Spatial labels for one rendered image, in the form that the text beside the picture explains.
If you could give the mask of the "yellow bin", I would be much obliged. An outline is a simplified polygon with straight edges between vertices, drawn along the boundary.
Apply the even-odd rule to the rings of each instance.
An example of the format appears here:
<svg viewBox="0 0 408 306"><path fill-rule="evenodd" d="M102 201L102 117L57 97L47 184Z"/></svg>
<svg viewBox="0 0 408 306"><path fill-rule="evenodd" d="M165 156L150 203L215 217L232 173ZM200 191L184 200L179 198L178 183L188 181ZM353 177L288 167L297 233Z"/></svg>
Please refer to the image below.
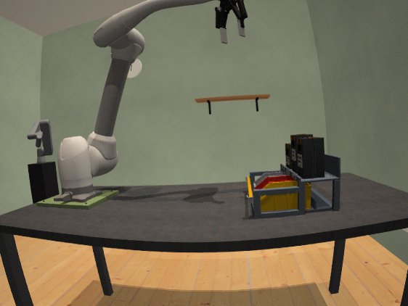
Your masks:
<svg viewBox="0 0 408 306"><path fill-rule="evenodd" d="M273 182L267 184L264 189L297 186L297 181ZM263 197L263 198L262 198ZM306 183L306 208L311 209L311 185ZM289 210L298 208L298 193L278 194L261 196L261 212L274 210Z"/></svg>

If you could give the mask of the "red open bin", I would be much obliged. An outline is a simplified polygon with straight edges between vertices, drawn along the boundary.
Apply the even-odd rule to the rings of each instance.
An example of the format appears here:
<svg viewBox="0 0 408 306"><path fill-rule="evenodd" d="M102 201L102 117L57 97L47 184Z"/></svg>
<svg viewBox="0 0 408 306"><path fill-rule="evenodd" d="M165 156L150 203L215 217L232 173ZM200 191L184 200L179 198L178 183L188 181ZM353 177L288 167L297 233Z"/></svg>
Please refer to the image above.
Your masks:
<svg viewBox="0 0 408 306"><path fill-rule="evenodd" d="M257 185L254 189L263 189L268 183L273 183L273 182L283 182L283 181L295 181L294 178L290 175L286 176L276 176L276 177L266 177L262 182L260 182L259 185ZM270 182L272 181L272 182Z"/></svg>

